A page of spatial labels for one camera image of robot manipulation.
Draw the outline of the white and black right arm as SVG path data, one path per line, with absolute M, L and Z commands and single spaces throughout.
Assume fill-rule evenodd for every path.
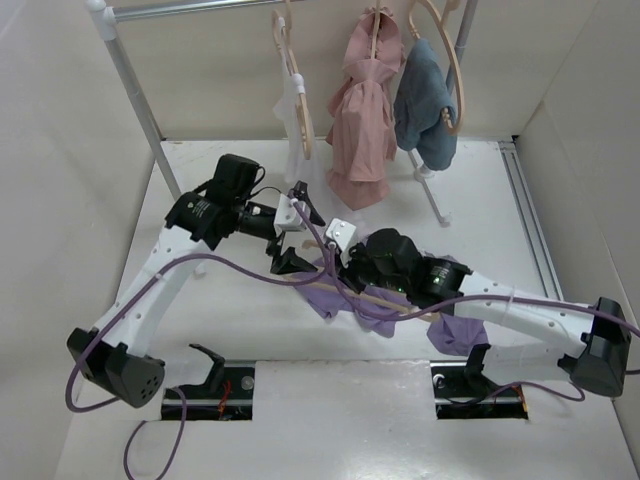
M 601 297 L 592 305 L 554 301 L 508 288 L 468 266 L 422 254 L 393 228 L 364 242 L 353 224 L 335 218 L 316 237 L 325 270 L 340 294 L 378 287 L 403 295 L 414 312 L 472 318 L 534 338 L 534 343 L 473 347 L 462 381 L 483 394 L 500 383 L 567 380 L 581 390 L 608 398 L 622 395 L 633 337 L 621 305 Z

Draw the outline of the purple t shirt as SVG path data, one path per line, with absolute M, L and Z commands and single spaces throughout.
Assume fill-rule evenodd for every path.
M 417 308 L 401 293 L 368 286 L 360 294 L 351 291 L 342 296 L 333 280 L 327 276 L 319 281 L 299 286 L 296 291 L 323 319 L 329 320 L 341 311 L 354 315 L 359 326 L 384 338 L 395 334 L 395 322 L 391 317 L 409 314 Z M 429 324 L 426 337 L 435 349 L 449 356 L 467 356 L 476 345 L 489 342 L 484 322 L 479 319 L 429 314 L 421 318 Z

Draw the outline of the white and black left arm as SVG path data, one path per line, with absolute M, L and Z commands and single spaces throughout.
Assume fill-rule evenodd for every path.
M 239 232 L 266 241 L 271 258 L 269 282 L 284 284 L 284 275 L 309 272 L 314 265 L 294 248 L 284 249 L 288 232 L 325 224 L 311 203 L 305 182 L 297 181 L 275 207 L 255 202 L 264 168 L 254 160 L 225 154 L 213 176 L 183 193 L 165 217 L 158 240 L 131 285 L 89 330 L 74 329 L 67 348 L 75 362 L 65 390 L 74 413 L 83 407 L 73 400 L 77 377 L 133 408 L 145 406 L 165 378 L 165 364 L 148 354 L 160 320 L 197 266 L 214 260 L 222 240 Z

